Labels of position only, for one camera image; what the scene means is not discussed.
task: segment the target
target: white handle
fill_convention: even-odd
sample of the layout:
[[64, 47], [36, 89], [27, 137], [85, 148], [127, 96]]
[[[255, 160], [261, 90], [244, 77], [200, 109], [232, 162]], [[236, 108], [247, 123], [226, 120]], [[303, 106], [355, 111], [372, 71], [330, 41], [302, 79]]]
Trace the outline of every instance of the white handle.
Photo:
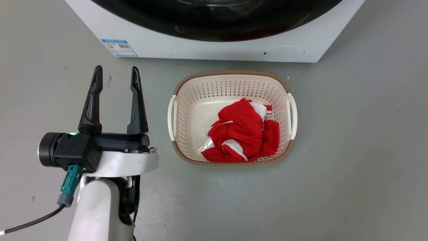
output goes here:
[[[175, 135], [177, 131], [177, 101], [175, 100], [177, 96], [173, 95], [168, 105], [168, 132], [171, 141], [175, 140]], [[174, 115], [174, 128], [172, 128], [172, 115]]]
[[288, 111], [288, 131], [290, 132], [291, 130], [291, 133], [290, 133], [291, 140], [294, 140], [297, 133], [297, 105], [291, 93], [288, 93], [287, 111]]

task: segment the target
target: qr code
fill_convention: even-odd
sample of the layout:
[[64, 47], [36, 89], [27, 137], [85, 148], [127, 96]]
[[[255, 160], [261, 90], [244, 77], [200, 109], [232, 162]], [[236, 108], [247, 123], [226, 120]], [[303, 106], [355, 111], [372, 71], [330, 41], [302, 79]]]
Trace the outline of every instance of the qr code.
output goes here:
[[120, 48], [129, 48], [129, 45], [127, 44], [118, 44]]

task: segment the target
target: brown basket rim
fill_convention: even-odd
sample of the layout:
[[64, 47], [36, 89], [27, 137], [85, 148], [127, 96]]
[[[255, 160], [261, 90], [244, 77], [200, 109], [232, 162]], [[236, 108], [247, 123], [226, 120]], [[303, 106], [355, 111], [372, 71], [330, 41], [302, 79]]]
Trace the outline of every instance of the brown basket rim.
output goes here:
[[[215, 75], [258, 75], [258, 76], [266, 76], [275, 79], [278, 81], [285, 89], [286, 93], [291, 93], [290, 87], [288, 87], [287, 83], [281, 79], [279, 76], [264, 72], [264, 71], [250, 71], [250, 70], [223, 70], [223, 71], [210, 71], [210, 72], [202, 72], [202, 73], [196, 73], [193, 75], [190, 75], [186, 78], [184, 78], [175, 88], [174, 95], [177, 95], [180, 91], [181, 87], [188, 82], [191, 79], [199, 78], [199, 77], [206, 77], [206, 76], [215, 76]], [[283, 160], [291, 151], [294, 145], [294, 140], [290, 140], [288, 143], [287, 148], [285, 149], [284, 153], [269, 161], [259, 161], [259, 162], [250, 162], [250, 163], [213, 163], [213, 162], [203, 162], [203, 161], [195, 161], [190, 158], [187, 158], [178, 148], [177, 142], [172, 141], [172, 147], [174, 148], [175, 152], [179, 157], [181, 157], [186, 162], [198, 165], [198, 166], [211, 166], [211, 167], [251, 167], [251, 166], [264, 166], [264, 165], [270, 165], [277, 163], [281, 160]]]

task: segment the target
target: laundry basket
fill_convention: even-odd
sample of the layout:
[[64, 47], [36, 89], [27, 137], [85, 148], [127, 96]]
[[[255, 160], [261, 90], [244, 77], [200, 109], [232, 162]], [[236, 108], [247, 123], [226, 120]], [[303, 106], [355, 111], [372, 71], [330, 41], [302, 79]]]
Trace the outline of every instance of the laundry basket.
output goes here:
[[[247, 163], [214, 163], [201, 154], [207, 131], [218, 112], [240, 99], [272, 105], [272, 119], [279, 123], [279, 148], [268, 157]], [[277, 163], [291, 151], [297, 132], [297, 107], [288, 85], [278, 76], [261, 71], [214, 71], [182, 80], [168, 106], [168, 129], [177, 154], [190, 164], [249, 167]]]

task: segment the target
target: gray floor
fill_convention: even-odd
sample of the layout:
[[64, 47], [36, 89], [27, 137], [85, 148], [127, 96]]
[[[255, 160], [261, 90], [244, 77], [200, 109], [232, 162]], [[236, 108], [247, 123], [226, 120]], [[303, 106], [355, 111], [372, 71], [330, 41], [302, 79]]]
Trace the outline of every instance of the gray floor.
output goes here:
[[[367, 0], [317, 64], [113, 57], [65, 1], [0, 1], [0, 229], [56, 208], [64, 172], [40, 138], [76, 131], [96, 65], [101, 122], [125, 132], [140, 69], [160, 168], [142, 178], [137, 240], [426, 240], [428, 2]], [[187, 75], [252, 69], [286, 79], [295, 146], [251, 169], [192, 166], [172, 149], [166, 109]], [[75, 207], [10, 240], [66, 240]]]

